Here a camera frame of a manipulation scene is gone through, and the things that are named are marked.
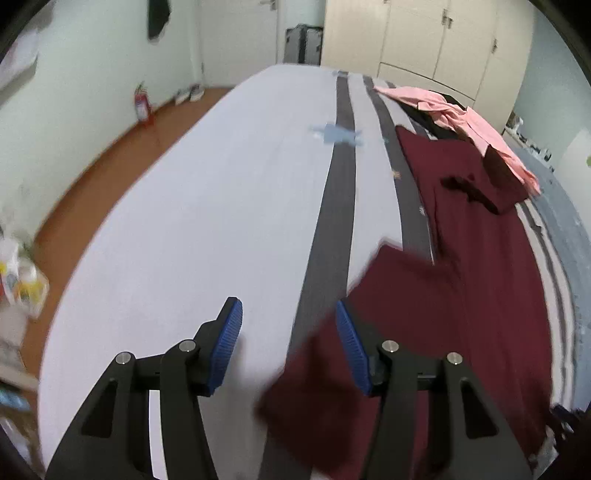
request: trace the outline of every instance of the door handle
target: door handle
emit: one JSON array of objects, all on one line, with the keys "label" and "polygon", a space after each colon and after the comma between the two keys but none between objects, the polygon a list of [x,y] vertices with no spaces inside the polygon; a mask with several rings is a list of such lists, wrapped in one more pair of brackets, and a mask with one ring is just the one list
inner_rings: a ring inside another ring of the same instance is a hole
[{"label": "door handle", "polygon": [[277,10],[277,0],[261,0],[259,5],[269,5],[271,10]]}]

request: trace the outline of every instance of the silver bolt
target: silver bolt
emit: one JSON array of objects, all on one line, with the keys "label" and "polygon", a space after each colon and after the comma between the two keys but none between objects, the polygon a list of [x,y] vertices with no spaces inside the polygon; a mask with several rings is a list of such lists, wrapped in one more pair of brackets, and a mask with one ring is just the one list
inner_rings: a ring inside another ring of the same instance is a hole
[{"label": "silver bolt", "polygon": [[457,352],[450,352],[447,354],[447,361],[452,365],[459,365],[463,362],[462,356]]},{"label": "silver bolt", "polygon": [[195,342],[193,342],[192,340],[183,340],[178,345],[178,348],[182,352],[190,352],[191,350],[194,350],[195,347],[196,347]]},{"label": "silver bolt", "polygon": [[382,348],[387,352],[394,353],[400,348],[400,346],[394,340],[386,340],[382,343]]},{"label": "silver bolt", "polygon": [[118,353],[117,356],[115,357],[115,361],[119,365],[125,365],[130,360],[131,360],[131,353],[129,353],[129,352]]}]

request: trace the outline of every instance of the cream wardrobe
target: cream wardrobe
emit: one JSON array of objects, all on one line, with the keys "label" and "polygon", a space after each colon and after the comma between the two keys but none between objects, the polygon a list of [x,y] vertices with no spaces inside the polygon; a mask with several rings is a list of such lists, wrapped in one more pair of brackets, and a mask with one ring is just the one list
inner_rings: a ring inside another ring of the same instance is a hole
[{"label": "cream wardrobe", "polygon": [[322,65],[449,93],[501,131],[534,18],[528,0],[327,0]]}]

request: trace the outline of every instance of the wardrobe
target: wardrobe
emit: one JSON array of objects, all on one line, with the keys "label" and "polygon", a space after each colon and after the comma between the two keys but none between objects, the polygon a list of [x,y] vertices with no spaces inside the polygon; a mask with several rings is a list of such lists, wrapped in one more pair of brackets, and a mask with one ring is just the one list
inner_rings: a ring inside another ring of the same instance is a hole
[{"label": "wardrobe", "polygon": [[327,0],[321,64],[448,93],[502,131],[534,20],[528,0]]}]

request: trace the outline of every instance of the pink shirt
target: pink shirt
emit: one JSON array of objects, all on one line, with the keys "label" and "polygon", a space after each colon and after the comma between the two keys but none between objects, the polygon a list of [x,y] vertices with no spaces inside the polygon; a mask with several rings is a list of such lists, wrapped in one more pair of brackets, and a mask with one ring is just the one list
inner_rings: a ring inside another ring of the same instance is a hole
[{"label": "pink shirt", "polygon": [[535,175],[525,168],[523,162],[508,147],[499,132],[470,107],[464,111],[457,105],[447,103],[443,95],[422,88],[375,87],[375,89],[394,100],[427,112],[440,127],[470,138],[482,155],[491,145],[499,152],[501,158],[530,194],[540,193],[540,184]]}]

